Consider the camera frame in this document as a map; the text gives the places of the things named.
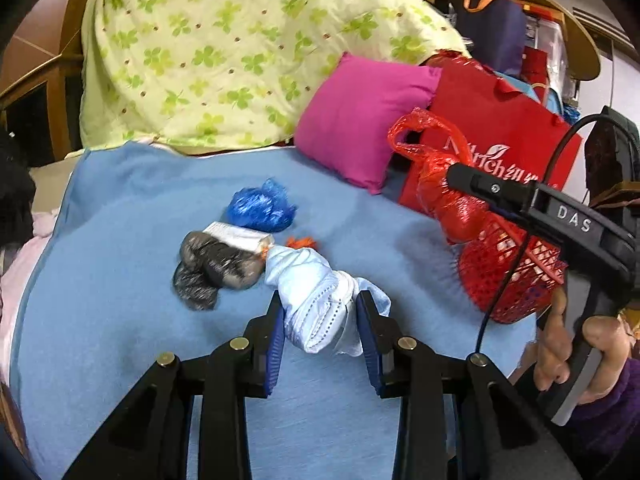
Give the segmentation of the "person's right hand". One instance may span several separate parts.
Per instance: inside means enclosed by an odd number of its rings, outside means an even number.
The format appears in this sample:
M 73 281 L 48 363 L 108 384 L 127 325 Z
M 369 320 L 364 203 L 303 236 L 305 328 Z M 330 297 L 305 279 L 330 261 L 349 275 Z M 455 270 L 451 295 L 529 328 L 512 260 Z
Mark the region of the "person's right hand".
M 534 382 L 538 390 L 547 391 L 552 384 L 564 384 L 570 378 L 567 360 L 572 354 L 572 338 L 564 326 L 567 298 L 562 288 L 555 289 L 544 330 L 537 341 Z M 605 398 L 620 379 L 631 357 L 632 337 L 619 318 L 593 316 L 582 324 L 582 336 L 602 353 L 602 361 L 578 403 L 589 404 Z

